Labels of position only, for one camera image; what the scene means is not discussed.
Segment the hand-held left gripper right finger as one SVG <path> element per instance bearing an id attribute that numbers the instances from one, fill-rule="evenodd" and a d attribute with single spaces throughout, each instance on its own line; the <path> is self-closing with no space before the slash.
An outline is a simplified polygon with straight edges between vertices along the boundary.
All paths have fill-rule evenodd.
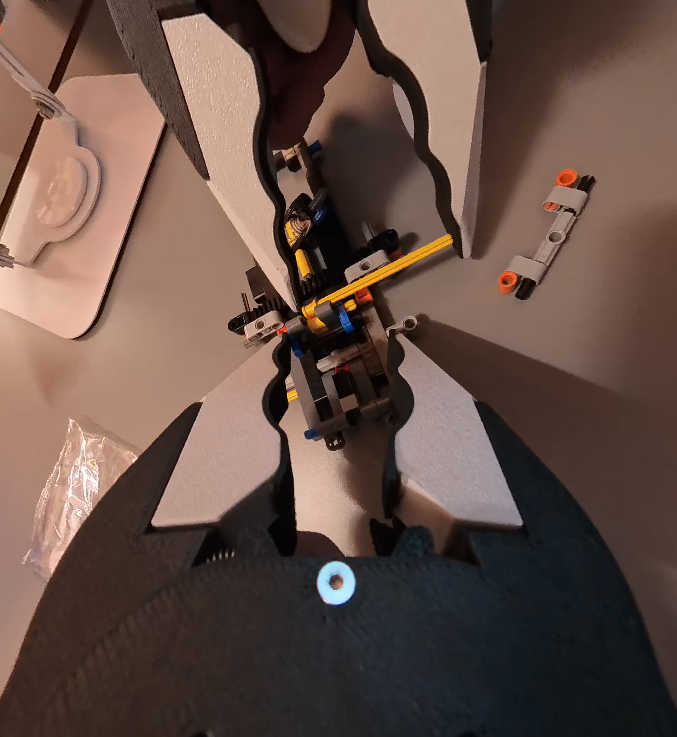
<path id="1" fill-rule="evenodd" d="M 387 516 L 403 487 L 453 519 L 520 529 L 522 514 L 473 394 L 400 331 L 389 336 L 390 404 L 395 425 L 382 479 Z"/>

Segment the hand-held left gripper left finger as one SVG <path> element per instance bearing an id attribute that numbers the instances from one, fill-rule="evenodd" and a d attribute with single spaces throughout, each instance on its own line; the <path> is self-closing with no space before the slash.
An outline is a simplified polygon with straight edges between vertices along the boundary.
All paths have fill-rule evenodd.
<path id="1" fill-rule="evenodd" d="M 293 350 L 278 336 L 207 394 L 153 514 L 155 529 L 216 529 L 234 547 L 244 529 L 298 547 L 294 474 L 281 428 Z"/>

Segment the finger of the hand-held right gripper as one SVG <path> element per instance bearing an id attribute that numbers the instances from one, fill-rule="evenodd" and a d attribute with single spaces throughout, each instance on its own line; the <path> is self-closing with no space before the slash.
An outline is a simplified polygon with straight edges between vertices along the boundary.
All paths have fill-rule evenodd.
<path id="1" fill-rule="evenodd" d="M 163 21 L 208 168 L 208 186 L 262 271 L 299 311 L 285 198 L 267 141 L 268 95 L 252 50 L 203 13 Z"/>
<path id="2" fill-rule="evenodd" d="M 405 94 L 418 157 L 462 258 L 473 255 L 479 204 L 489 1 L 356 1 L 371 66 Z"/>

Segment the multicoloured lego assembly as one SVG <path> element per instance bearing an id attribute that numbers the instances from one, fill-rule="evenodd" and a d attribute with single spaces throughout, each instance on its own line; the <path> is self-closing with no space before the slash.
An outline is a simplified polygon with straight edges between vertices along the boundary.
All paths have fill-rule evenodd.
<path id="1" fill-rule="evenodd" d="M 389 337 L 418 326 L 416 316 L 385 324 L 374 303 L 376 287 L 452 246 L 444 235 L 405 253 L 395 229 L 376 233 L 364 225 L 366 245 L 353 248 L 320 170 L 322 144 L 301 143 L 275 151 L 276 170 L 302 172 L 309 193 L 288 207 L 283 225 L 298 266 L 298 306 L 291 308 L 259 263 L 246 272 L 252 295 L 228 328 L 247 345 L 286 334 L 289 401 L 299 401 L 307 440 L 341 449 L 345 430 L 364 422 L 393 422 Z"/>

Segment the small grey orange lego subassembly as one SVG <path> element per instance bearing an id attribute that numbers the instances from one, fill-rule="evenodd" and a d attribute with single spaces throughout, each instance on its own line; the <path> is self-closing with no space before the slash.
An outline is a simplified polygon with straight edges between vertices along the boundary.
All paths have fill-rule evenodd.
<path id="1" fill-rule="evenodd" d="M 518 300 L 528 300 L 544 280 L 557 253 L 569 240 L 569 235 L 580 219 L 591 190 L 598 178 L 591 173 L 565 168 L 557 173 L 556 185 L 544 199 L 543 207 L 554 216 L 552 225 L 538 246 L 535 256 L 517 255 L 509 268 L 497 279 L 497 290 L 502 295 L 514 293 Z"/>

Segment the person's right hand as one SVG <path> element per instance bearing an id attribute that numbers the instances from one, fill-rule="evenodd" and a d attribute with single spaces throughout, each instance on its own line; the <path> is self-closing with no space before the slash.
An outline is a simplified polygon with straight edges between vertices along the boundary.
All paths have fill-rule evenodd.
<path id="1" fill-rule="evenodd" d="M 332 1 L 327 37 L 309 53 L 283 40 L 262 52 L 270 89 L 268 141 L 288 149 L 306 136 L 312 117 L 325 100 L 325 86 L 337 76 L 353 47 L 356 24 L 345 1 Z"/>

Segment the white stand base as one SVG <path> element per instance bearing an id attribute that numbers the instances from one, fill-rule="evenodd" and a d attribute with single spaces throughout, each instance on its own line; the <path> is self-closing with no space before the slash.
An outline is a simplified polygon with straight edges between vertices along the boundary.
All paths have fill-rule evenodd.
<path id="1" fill-rule="evenodd" d="M 61 337 L 100 316 L 164 118 L 137 74 L 78 76 L 43 123 L 0 232 L 0 308 Z"/>

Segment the clear plastic bag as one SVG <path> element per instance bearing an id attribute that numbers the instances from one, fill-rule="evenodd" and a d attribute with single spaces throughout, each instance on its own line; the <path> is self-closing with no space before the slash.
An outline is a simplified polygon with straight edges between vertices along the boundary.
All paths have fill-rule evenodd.
<path id="1" fill-rule="evenodd" d="M 138 456 L 135 446 L 93 418 L 69 418 L 64 446 L 36 503 L 23 565 L 49 581 L 98 501 Z"/>

